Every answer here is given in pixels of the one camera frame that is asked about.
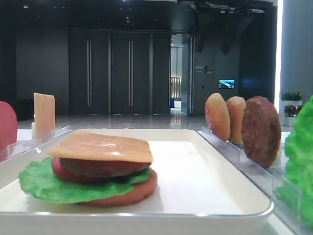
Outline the sesame bun top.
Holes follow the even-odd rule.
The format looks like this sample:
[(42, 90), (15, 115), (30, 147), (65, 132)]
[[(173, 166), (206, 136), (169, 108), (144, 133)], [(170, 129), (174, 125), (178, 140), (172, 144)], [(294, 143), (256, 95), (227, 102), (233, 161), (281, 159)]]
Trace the sesame bun top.
[(208, 127), (223, 141), (230, 138), (230, 116), (225, 100), (219, 93), (211, 94), (205, 103)]

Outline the orange cheese slice on stack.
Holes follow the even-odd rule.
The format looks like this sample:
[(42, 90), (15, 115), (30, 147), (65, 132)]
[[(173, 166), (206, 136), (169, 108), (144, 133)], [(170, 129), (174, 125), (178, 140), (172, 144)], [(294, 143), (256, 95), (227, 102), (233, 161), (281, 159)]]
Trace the orange cheese slice on stack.
[(89, 160), (152, 163), (147, 141), (76, 131), (46, 152), (52, 157)]

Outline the brown meat patty on stack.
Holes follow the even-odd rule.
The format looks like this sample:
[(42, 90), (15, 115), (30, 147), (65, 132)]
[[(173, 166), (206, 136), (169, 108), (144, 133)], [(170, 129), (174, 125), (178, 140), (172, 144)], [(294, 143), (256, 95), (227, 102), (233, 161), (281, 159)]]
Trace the brown meat patty on stack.
[(76, 176), (111, 178), (126, 176), (148, 168), (151, 163), (126, 161), (92, 161), (67, 158), (53, 158), (62, 170)]

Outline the red tomato slice on stack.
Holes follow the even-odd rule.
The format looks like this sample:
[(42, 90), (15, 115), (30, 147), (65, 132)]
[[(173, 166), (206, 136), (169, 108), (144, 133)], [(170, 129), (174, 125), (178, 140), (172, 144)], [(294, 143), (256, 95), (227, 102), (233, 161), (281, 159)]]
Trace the red tomato slice on stack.
[(64, 169), (60, 160), (57, 157), (53, 157), (51, 161), (51, 167), (53, 173), (61, 180), (75, 182), (75, 183), (100, 183), (105, 181), (111, 181), (113, 178), (103, 178), (103, 177), (88, 177), (83, 175), (74, 174), (66, 169)]

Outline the standing brown meat patty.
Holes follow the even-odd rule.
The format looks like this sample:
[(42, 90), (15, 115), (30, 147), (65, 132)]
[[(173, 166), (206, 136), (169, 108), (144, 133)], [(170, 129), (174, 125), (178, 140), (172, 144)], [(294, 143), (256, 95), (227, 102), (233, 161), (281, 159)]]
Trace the standing brown meat patty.
[(271, 167), (280, 147), (281, 124), (267, 98), (254, 96), (246, 101), (241, 133), (246, 156), (263, 168)]

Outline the standing orange cheese slice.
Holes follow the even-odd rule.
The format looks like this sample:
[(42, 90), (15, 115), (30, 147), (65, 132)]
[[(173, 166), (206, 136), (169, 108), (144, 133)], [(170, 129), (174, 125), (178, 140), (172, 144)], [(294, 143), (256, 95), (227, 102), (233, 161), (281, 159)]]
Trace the standing orange cheese slice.
[(39, 139), (55, 129), (55, 97), (34, 93), (35, 138)]

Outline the green lettuce leaf on stack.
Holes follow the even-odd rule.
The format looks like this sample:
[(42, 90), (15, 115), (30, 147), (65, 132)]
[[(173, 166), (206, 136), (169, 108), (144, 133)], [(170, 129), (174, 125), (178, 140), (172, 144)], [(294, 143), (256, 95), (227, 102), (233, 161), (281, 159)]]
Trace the green lettuce leaf on stack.
[(100, 183), (77, 183), (63, 180), (52, 171), (52, 157), (31, 161), (18, 175), (20, 187), (25, 194), (56, 204), (74, 204), (125, 195), (135, 185), (148, 181), (152, 173), (148, 168)]

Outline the standing red tomato slice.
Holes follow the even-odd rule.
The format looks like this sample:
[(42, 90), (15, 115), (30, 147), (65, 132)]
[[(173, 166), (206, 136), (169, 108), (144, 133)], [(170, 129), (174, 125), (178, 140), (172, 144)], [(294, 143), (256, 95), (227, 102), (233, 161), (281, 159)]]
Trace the standing red tomato slice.
[(4, 150), (17, 141), (18, 122), (10, 104), (0, 102), (0, 149)]

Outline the standing green lettuce leaf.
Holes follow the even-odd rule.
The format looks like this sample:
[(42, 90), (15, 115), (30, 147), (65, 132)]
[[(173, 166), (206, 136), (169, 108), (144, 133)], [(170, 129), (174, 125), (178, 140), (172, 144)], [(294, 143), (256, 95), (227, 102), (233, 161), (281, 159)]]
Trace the standing green lettuce leaf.
[(294, 122), (294, 130), (285, 140), (285, 177), (291, 184), (277, 188), (275, 196), (301, 214), (303, 222), (313, 226), (313, 99), (303, 106)]

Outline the dark double doors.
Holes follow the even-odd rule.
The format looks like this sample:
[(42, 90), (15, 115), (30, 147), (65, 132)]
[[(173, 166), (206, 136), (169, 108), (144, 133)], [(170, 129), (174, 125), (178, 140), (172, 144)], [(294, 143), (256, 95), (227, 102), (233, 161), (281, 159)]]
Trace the dark double doors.
[(169, 114), (170, 49), (169, 32), (71, 30), (70, 113)]

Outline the bottom bun on tray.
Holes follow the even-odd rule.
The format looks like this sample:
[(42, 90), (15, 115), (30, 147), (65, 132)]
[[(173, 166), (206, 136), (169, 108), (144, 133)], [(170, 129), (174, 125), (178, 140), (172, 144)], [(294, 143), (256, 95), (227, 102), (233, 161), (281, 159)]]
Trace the bottom bun on tray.
[(137, 204), (153, 194), (157, 187), (157, 173), (150, 167), (149, 177), (145, 182), (134, 185), (134, 189), (124, 195), (117, 195), (104, 199), (80, 202), (79, 204), (96, 207), (119, 207)]

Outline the white rectangular metal tray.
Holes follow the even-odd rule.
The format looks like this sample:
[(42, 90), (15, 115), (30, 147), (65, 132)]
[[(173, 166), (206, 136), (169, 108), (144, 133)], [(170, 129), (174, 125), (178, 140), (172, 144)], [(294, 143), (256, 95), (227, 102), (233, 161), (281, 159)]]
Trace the white rectangular metal tray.
[(156, 191), (141, 203), (98, 208), (52, 204), (24, 194), (17, 176), (63, 137), (0, 165), (3, 235), (258, 235), (274, 209), (260, 191), (193, 130), (93, 129), (146, 140), (158, 175)]

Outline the white planter with flowers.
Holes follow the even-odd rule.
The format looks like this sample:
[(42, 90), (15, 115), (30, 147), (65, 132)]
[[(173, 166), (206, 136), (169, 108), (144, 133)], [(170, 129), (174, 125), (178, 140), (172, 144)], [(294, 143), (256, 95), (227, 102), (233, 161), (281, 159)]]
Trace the white planter with flowers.
[(285, 90), (280, 95), (279, 115), (283, 126), (293, 127), (294, 120), (302, 108), (303, 95), (301, 92)]

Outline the wall mounted screen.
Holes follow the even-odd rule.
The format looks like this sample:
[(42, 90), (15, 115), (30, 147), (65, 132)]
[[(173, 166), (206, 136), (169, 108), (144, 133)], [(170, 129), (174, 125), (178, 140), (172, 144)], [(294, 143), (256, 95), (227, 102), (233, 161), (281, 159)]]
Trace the wall mounted screen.
[(235, 80), (234, 79), (219, 79), (219, 89), (234, 89)]

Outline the left long clear acrylic rail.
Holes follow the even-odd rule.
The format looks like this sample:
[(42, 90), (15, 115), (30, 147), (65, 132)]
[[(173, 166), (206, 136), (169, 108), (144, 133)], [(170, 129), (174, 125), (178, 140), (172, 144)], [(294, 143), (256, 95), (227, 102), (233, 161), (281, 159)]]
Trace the left long clear acrylic rail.
[(6, 149), (0, 151), (0, 162), (6, 161), (10, 158), (13, 158), (14, 156), (17, 156), (27, 150), (30, 150), (32, 148), (36, 148), (41, 144), (44, 144), (46, 142), (49, 142), (57, 137), (60, 137), (68, 132), (70, 132), (70, 126), (60, 127), (56, 128), (51, 131), (50, 134), (47, 134), (44, 137), (41, 137), (39, 139), (31, 139), (31, 140), (23, 140), (18, 141), (14, 144), (11, 144), (7, 146)]

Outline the long clear acrylic rail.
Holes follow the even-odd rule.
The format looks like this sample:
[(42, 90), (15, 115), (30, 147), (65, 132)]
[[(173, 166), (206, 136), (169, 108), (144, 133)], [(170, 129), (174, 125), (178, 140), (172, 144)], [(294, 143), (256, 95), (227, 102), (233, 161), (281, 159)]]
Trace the long clear acrylic rail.
[(50, 134), (47, 134), (44, 137), (41, 137), (39, 139), (31, 139), (31, 140), (23, 140), (18, 141), (14, 144), (11, 144), (7, 146), (6, 149), (0, 151), (0, 162), (6, 161), (10, 158), (13, 158), (14, 156), (17, 156), (27, 150), (30, 150), (32, 148), (36, 148), (41, 144), (44, 144), (46, 142), (49, 142), (57, 137), (60, 137), (68, 132), (70, 132), (70, 126), (60, 127), (56, 128), (51, 131)]
[(264, 169), (249, 159), (242, 145), (223, 142), (205, 127), (201, 129), (200, 134), (274, 201), (274, 215), (284, 227), (293, 235), (307, 235), (310, 232), (301, 216), (302, 191), (285, 176), (285, 165), (288, 160), (285, 155), (285, 138), (288, 132), (282, 133), (276, 162), (269, 169)]

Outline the right long clear acrylic rail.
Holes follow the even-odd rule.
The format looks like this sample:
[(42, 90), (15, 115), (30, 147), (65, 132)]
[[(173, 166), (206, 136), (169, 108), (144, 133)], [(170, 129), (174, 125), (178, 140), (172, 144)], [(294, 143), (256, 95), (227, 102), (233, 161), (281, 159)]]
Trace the right long clear acrylic rail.
[(288, 132), (282, 133), (276, 162), (269, 169), (264, 169), (249, 159), (242, 145), (223, 142), (205, 127), (201, 129), (200, 134), (274, 201), (274, 215), (284, 227), (293, 235), (307, 235), (310, 232), (301, 216), (302, 191), (285, 176), (285, 165), (288, 160), (285, 155), (285, 138)]

